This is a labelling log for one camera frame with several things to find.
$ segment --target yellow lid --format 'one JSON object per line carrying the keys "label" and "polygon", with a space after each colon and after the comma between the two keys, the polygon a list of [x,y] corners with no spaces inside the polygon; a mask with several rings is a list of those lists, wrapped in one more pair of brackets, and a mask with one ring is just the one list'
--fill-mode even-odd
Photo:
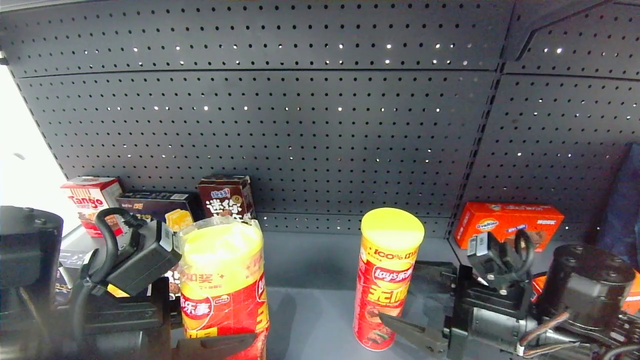
{"label": "yellow lid", "polygon": [[389,250],[417,248],[424,238],[424,226],[417,217],[394,208],[374,209],[366,213],[360,225],[362,235]]}
{"label": "yellow lid", "polygon": [[198,268],[224,267],[248,261],[262,248],[262,233],[241,222],[204,227],[184,235],[182,260]]}

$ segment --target lay's chip can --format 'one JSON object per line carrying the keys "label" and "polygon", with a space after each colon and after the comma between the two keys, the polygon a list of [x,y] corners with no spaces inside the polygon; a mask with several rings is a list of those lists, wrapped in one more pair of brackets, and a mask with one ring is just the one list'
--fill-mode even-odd
{"label": "lay's chip can", "polygon": [[381,351],[393,344],[396,334],[378,314],[401,315],[424,226],[406,211],[380,208],[366,213],[360,228],[353,333],[365,348]]}
{"label": "lay's chip can", "polygon": [[188,338],[257,333],[227,360],[265,360],[269,329],[262,232],[232,217],[201,220],[180,232],[180,306]]}

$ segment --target plastic wrap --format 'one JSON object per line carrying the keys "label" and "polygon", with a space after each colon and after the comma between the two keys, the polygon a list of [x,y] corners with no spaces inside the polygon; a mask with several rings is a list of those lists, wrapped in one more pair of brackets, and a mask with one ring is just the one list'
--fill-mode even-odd
{"label": "plastic wrap", "polygon": [[179,233],[180,305],[185,335],[256,332],[254,344],[228,359],[266,358],[269,329],[263,237],[256,220],[208,218]]}

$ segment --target blue fabric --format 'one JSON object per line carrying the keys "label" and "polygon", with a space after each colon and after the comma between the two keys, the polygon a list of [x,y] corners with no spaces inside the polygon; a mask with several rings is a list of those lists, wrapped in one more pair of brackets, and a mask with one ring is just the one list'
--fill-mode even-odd
{"label": "blue fabric", "polygon": [[631,145],[618,172],[596,243],[639,268],[640,143]]}

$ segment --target orange ovaltine box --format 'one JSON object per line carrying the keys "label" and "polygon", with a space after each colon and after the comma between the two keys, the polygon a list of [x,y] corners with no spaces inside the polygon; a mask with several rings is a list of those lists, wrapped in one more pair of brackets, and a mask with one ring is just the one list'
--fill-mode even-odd
{"label": "orange ovaltine box", "polygon": [[[532,280],[534,292],[533,302],[536,302],[538,300],[538,297],[542,293],[542,290],[544,290],[545,288],[546,281],[546,275],[537,276]],[[631,284],[631,290],[629,290],[627,298],[625,299],[624,303],[622,303],[622,310],[631,315],[635,315],[638,310],[640,310],[640,273],[638,271],[636,271],[636,278]]]}
{"label": "orange ovaltine box", "polygon": [[501,242],[513,243],[516,231],[525,229],[540,252],[547,246],[564,215],[551,205],[468,202],[454,233],[466,249],[473,236],[491,231]]}

